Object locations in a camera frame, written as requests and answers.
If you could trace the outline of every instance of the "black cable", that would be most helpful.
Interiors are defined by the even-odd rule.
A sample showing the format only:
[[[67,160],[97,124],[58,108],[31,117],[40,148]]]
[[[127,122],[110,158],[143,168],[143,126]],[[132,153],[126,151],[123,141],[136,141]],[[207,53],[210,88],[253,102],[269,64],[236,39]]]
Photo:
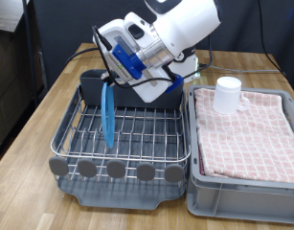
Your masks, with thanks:
[[[101,47],[100,42],[99,42],[99,39],[98,39],[98,33],[99,33],[98,28],[97,28],[96,26],[92,26],[92,31],[93,31],[93,35],[94,35],[94,37],[95,37],[95,40],[96,40],[96,42],[97,42],[97,46],[99,47],[99,51],[100,51],[100,54],[101,54],[101,56],[102,56],[102,61],[104,62],[104,65],[105,65],[105,68],[106,68],[106,70],[107,70],[107,72],[108,72],[108,75],[109,75],[110,79],[111,79],[111,80],[112,80],[117,86],[119,86],[119,87],[121,87],[121,88],[133,88],[133,87],[136,87],[136,86],[138,86],[138,85],[141,85],[141,84],[147,83],[147,82],[149,82],[149,81],[173,81],[173,80],[170,80],[170,79],[164,79],[164,78],[153,78],[153,79],[143,80],[143,81],[141,81],[141,82],[138,82],[138,83],[135,83],[135,84],[132,84],[132,85],[122,85],[122,84],[119,84],[119,83],[114,79],[113,75],[111,74],[111,71],[110,71],[109,66],[108,66],[108,64],[107,64],[107,61],[106,61],[106,59],[105,59],[105,56],[104,56],[104,54],[102,53],[102,47]]]
[[[66,63],[64,64],[64,67],[63,67],[63,68],[65,68],[65,67],[67,66],[67,64],[70,62],[70,60],[72,60],[72,59],[75,58],[76,56],[81,55],[81,54],[86,53],[86,52],[89,52],[89,51],[94,51],[94,50],[99,50],[99,48],[90,48],[90,49],[86,49],[86,50],[83,50],[83,51],[80,51],[80,52],[78,52],[78,53],[73,54],[72,56],[70,56],[70,57],[67,59],[67,61],[66,61]]]
[[[210,44],[209,44],[209,46],[210,46],[210,62],[209,62],[207,65],[203,66],[202,68],[200,68],[200,69],[198,69],[198,70],[196,70],[196,71],[194,71],[194,72],[192,72],[192,73],[186,75],[183,79],[187,79],[187,78],[189,78],[190,76],[192,76],[192,75],[194,75],[194,74],[196,74],[196,73],[199,73],[199,72],[201,72],[202,70],[205,70],[205,69],[207,69],[208,67],[210,67],[210,66],[212,65],[212,63],[213,63],[213,52],[212,52],[212,37],[211,37],[210,34],[209,34],[208,38],[209,38],[209,43],[210,43]]]
[[[258,0],[258,3],[259,3],[259,9],[260,9],[260,38],[261,38],[262,49],[264,53],[266,54],[266,56],[268,57],[268,59],[272,62],[272,64],[287,78],[286,73],[283,72],[283,70],[271,59],[271,57],[268,55],[268,53],[265,50],[264,42],[263,42],[263,23],[262,23],[262,11],[261,11],[260,0]]]
[[[28,38],[30,65],[31,65],[32,80],[33,80],[34,106],[38,107],[39,101],[38,101],[38,95],[37,95],[37,87],[36,87],[36,84],[35,84],[34,56],[33,56],[33,46],[32,46],[32,38],[31,38],[29,12],[28,12],[28,6],[27,6],[27,3],[26,3],[26,0],[22,0],[22,4],[23,4],[24,17],[25,17],[26,35],[27,35],[27,38]]]

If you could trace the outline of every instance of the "dark background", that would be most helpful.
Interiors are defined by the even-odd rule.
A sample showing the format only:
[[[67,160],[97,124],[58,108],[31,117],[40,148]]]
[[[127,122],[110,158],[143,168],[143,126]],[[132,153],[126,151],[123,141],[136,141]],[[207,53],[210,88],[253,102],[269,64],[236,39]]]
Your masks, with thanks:
[[[223,22],[213,32],[213,49],[263,53],[258,1],[219,2]],[[144,0],[34,0],[34,7],[49,87],[79,45],[92,42],[93,24],[100,27],[124,18],[128,12],[135,12],[149,23],[156,19]],[[266,49],[274,55],[294,89],[294,0],[261,0],[261,8]],[[196,47],[207,50],[207,40]]]

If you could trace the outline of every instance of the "metal wire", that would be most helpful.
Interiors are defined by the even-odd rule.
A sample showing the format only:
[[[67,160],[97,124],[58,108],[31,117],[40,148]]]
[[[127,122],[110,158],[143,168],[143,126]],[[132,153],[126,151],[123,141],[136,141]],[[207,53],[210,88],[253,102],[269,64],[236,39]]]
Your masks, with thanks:
[[[95,161],[97,181],[108,177],[106,162],[116,158],[125,162],[124,182],[137,179],[136,167],[140,162],[155,166],[153,181],[165,180],[166,166],[179,164],[185,168],[191,154],[184,127],[184,101],[183,96],[181,110],[116,107],[115,145],[110,149],[102,134],[101,107],[83,107],[79,99],[60,143],[53,145],[53,141],[52,150],[55,155],[67,159],[70,180],[80,176],[77,168],[82,158]],[[69,143],[68,148],[65,148],[65,143]]]

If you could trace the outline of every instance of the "gray round knob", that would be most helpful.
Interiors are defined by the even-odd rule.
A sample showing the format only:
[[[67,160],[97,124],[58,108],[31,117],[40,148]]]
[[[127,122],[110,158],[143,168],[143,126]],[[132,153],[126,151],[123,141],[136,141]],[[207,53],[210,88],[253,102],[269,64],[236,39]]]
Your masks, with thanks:
[[[180,165],[169,165],[165,169],[165,179],[168,182],[179,182],[183,179],[184,169]]]
[[[93,160],[80,159],[78,162],[79,174],[86,177],[94,177],[97,175],[97,166]]]
[[[149,181],[154,179],[155,177],[155,167],[148,163],[148,162],[143,162],[139,164],[137,167],[137,178],[140,180],[145,180]]]
[[[69,172],[69,167],[65,159],[53,156],[49,160],[51,172],[55,175],[66,175]]]
[[[110,160],[107,162],[107,173],[112,178],[122,178],[125,176],[125,162],[121,160]]]

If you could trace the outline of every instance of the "white mug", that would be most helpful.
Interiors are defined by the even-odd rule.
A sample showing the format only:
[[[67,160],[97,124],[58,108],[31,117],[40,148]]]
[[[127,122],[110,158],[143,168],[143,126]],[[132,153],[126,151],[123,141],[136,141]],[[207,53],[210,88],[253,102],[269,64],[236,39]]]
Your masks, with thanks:
[[[246,106],[239,104],[241,94],[241,81],[232,77],[219,78],[215,86],[215,97],[213,102],[213,110],[222,114],[233,114],[237,110],[244,111],[250,107],[250,101],[244,98],[243,93],[241,98],[245,101]]]

